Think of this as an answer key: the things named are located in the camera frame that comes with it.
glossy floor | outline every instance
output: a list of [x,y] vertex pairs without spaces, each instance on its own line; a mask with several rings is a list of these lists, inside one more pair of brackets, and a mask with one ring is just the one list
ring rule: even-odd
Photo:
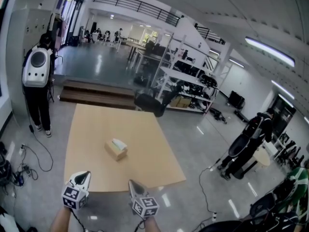
[[122,45],[117,52],[109,43],[67,46],[58,53],[63,63],[60,64],[61,59],[56,62],[55,74],[126,86],[134,75],[127,60],[129,51],[129,46]]
[[[60,88],[55,88],[55,97],[60,91]],[[35,156],[29,151],[25,163],[38,172],[39,179],[33,181],[30,178],[23,188],[16,188],[16,198],[12,197],[12,186],[7,188],[9,196],[3,196],[3,207],[9,214],[15,214],[16,220],[25,229],[31,225],[39,231],[48,231],[61,207],[66,146],[74,109],[73,103],[55,100],[50,108],[53,136],[46,138],[42,131],[36,133],[39,140],[51,151],[53,169],[47,173],[42,172]],[[229,117],[227,125],[214,120],[211,115],[203,117],[201,114],[172,110],[167,110],[158,119],[187,178],[184,182],[151,190],[151,194],[160,204],[156,219],[163,232],[191,232],[200,221],[212,216],[207,211],[198,176],[225,153],[244,127],[233,114],[224,112],[224,115]],[[44,169],[51,166],[48,154],[28,131],[27,122],[19,128],[11,119],[1,140],[8,148],[15,147],[12,156],[15,170],[21,162],[18,151],[22,143],[37,152]],[[285,173],[272,163],[267,168],[256,165],[242,180],[232,178],[226,181],[219,176],[217,170],[206,171],[201,177],[201,184],[207,194],[209,209],[216,211],[217,220],[221,221],[246,216],[250,204],[278,184],[284,175]],[[88,203],[77,216],[89,230],[134,231],[140,219],[132,214],[128,203],[127,192],[91,193]],[[73,216],[70,231],[82,231]]]

black chair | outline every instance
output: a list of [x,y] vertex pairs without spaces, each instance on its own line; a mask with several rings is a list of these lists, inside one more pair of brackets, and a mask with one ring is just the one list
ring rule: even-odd
[[162,103],[155,98],[155,92],[153,96],[142,93],[135,96],[134,104],[145,112],[151,112],[154,113],[156,117],[161,117],[164,114],[166,106],[182,91],[182,89],[183,87],[181,85],[172,87],[172,91],[164,95]]

round table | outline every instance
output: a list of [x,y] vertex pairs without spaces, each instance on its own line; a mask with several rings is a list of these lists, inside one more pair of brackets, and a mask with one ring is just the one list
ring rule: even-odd
[[248,168],[243,170],[240,168],[236,173],[233,174],[233,176],[237,179],[242,179],[244,175],[253,168],[258,162],[262,164],[263,166],[268,167],[270,165],[270,157],[267,153],[267,151],[260,146],[253,154],[253,157],[255,158],[254,163],[252,163]]

white shelving unit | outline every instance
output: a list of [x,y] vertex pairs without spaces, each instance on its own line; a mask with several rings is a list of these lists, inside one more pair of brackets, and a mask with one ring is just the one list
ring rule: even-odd
[[[158,99],[158,100],[161,100],[161,96],[162,96],[162,93],[163,93],[164,90],[170,91],[170,88],[166,87],[166,86],[167,86],[167,82],[168,82],[168,80],[169,80],[170,77],[173,77],[173,78],[176,78],[176,79],[179,79],[179,80],[183,80],[183,81],[185,81],[185,82],[192,83],[192,84],[195,84],[195,85],[199,85],[199,86],[201,86],[201,87],[203,87],[203,88],[208,88],[206,85],[204,85],[204,84],[202,84],[201,82],[199,82],[198,78],[196,77],[196,76],[198,76],[198,74],[199,74],[200,71],[198,71],[198,73],[196,74],[196,76],[191,76],[191,75],[182,73],[182,72],[180,72],[180,71],[174,70],[173,68],[174,68],[174,65],[175,65],[175,63],[176,63],[177,61],[181,61],[181,62],[183,62],[183,63],[189,64],[189,65],[191,65],[192,67],[198,68],[199,70],[203,70],[206,74],[209,74],[209,75],[211,75],[211,76],[214,76],[217,80],[218,80],[218,79],[221,79],[222,82],[221,82],[220,86],[217,88],[217,89],[218,89],[218,90],[217,90],[217,93],[219,92],[220,87],[221,87],[223,81],[225,80],[227,74],[228,74],[229,71],[230,71],[230,68],[229,68],[229,70],[228,70],[227,72],[222,73],[222,74],[219,74],[219,75],[215,75],[215,74],[214,74],[215,68],[214,68],[212,71],[210,71],[209,69],[207,69],[206,67],[203,67],[202,65],[199,65],[199,64],[196,64],[196,63],[192,63],[192,62],[190,62],[190,61],[188,61],[188,60],[184,60],[184,59],[182,59],[182,58],[180,58],[180,57],[177,57],[177,56],[173,55],[173,54],[171,53],[170,43],[171,43],[172,40],[175,40],[175,41],[177,41],[177,42],[180,42],[180,45],[179,45],[178,49],[181,49],[183,45],[186,45],[186,46],[188,46],[188,47],[190,47],[190,48],[192,48],[192,49],[194,49],[194,50],[196,50],[196,51],[202,53],[203,55],[205,55],[203,64],[206,62],[206,59],[207,59],[207,58],[211,58],[211,59],[213,59],[213,60],[215,60],[215,61],[218,62],[217,59],[215,59],[215,58],[209,56],[207,53],[202,52],[199,48],[197,48],[197,47],[191,45],[190,43],[186,42],[186,41],[185,41],[185,38],[186,38],[186,36],[184,36],[182,40],[179,40],[179,39],[174,38],[174,36],[172,35],[171,38],[170,38],[170,41],[169,41],[169,43],[168,43],[168,46],[166,47],[166,50],[165,50],[165,52],[164,52],[164,54],[163,54],[162,59],[164,59],[165,54],[169,54],[169,55],[171,56],[171,58],[174,58],[174,59],[173,59],[171,65],[169,66],[169,68],[168,68],[168,67],[162,66],[162,61],[161,61],[160,64],[159,64],[159,68],[157,69],[157,71],[156,71],[156,73],[155,73],[155,75],[154,75],[154,79],[153,79],[153,82],[152,82],[152,86],[154,85],[154,83],[157,83],[158,86],[161,86],[160,92],[159,92],[159,94],[158,94],[158,96],[157,96],[157,99]],[[157,74],[158,74],[158,72],[159,72],[160,70],[164,71],[164,73],[165,73],[165,74],[164,74],[164,81],[163,81],[163,82],[158,82],[158,81],[156,80],[156,76],[157,76]],[[195,96],[195,95],[188,94],[188,93],[186,93],[186,92],[181,92],[180,94],[183,95],[183,96],[188,96],[188,97],[192,97],[192,98],[196,98],[196,99],[199,99],[199,100],[203,100],[203,101],[208,102],[208,106],[207,106],[207,109],[205,110],[205,113],[208,112],[208,110],[210,109],[210,107],[211,107],[213,101],[215,100],[215,97],[214,97],[212,100],[209,100],[209,99],[206,99],[206,98],[201,97],[201,96]],[[198,109],[198,108],[194,108],[194,109],[193,109],[193,108],[189,108],[189,107],[188,107],[188,108],[170,107],[170,106],[168,105],[167,108],[170,108],[170,109],[177,109],[177,110],[186,110],[186,111],[190,111],[190,112],[199,112],[199,113],[203,113],[203,112],[204,112],[204,111],[202,111],[202,110],[200,110],[200,109]]]

wooden step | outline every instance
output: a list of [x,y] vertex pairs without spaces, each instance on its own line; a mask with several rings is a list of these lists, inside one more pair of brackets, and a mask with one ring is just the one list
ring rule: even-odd
[[80,90],[83,92],[93,92],[111,96],[134,98],[134,92],[131,89],[112,87],[101,84],[84,83],[66,80],[63,84],[65,90]]
[[95,106],[106,106],[129,110],[135,109],[134,99],[132,98],[123,98],[80,90],[64,89],[60,94],[60,100],[62,102],[73,102]]

